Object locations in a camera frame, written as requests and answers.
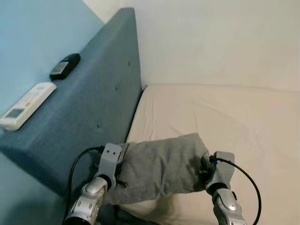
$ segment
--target gray fabric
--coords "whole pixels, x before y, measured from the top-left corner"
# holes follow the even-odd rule
[[[121,9],[80,55],[77,67],[55,81],[57,90],[21,129],[0,137],[8,158],[60,195],[85,148],[126,141],[142,92],[134,10]],[[74,188],[96,172],[91,158],[98,159],[79,161]]]
[[[126,150],[119,180],[128,187],[117,185],[107,193],[111,204],[137,203],[176,193],[204,190],[199,178],[203,156],[208,151],[198,134],[177,138],[134,143]]]

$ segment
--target upholstered headboard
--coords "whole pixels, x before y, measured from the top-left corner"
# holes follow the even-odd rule
[[[0,149],[23,170],[63,194],[74,159],[87,147],[126,140],[141,95],[135,13],[121,9],[80,53],[57,90]],[[83,157],[74,174],[85,182],[97,157]]]

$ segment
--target bed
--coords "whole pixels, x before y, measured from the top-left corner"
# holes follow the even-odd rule
[[[211,153],[231,151],[262,195],[259,224],[299,224],[299,94],[260,88],[150,85],[139,102],[127,141],[141,142],[198,132]],[[238,171],[232,189],[252,224],[256,192]],[[217,225],[206,192],[122,205],[159,224]]]

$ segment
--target gray cloth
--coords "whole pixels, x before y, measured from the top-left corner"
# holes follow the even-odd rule
[[[202,158],[208,151],[198,134],[177,138],[128,143],[117,185],[109,190],[105,202],[111,204],[137,203],[176,193],[204,190],[199,178]]]

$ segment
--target white wall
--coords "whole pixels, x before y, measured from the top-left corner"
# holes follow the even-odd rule
[[[299,0],[122,0],[142,81],[299,89]]]
[[[105,23],[107,23],[121,7],[121,0],[83,0],[83,2]]]

